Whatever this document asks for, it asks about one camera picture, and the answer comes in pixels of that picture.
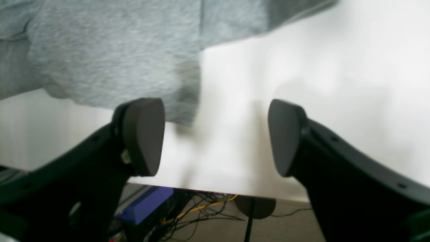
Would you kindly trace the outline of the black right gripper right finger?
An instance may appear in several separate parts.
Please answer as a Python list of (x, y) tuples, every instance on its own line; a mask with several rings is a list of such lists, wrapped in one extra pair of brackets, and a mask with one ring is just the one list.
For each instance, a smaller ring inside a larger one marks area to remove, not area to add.
[(327, 242), (428, 242), (430, 190), (356, 150), (294, 103), (274, 99), (275, 168), (306, 189)]

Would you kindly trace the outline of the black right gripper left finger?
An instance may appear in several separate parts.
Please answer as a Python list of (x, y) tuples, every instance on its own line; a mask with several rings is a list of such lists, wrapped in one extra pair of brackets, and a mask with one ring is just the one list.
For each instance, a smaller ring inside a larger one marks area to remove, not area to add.
[(131, 176), (157, 174), (165, 132), (160, 98), (118, 106), (111, 123), (69, 152), (1, 185), (1, 233), (20, 242), (106, 242)]

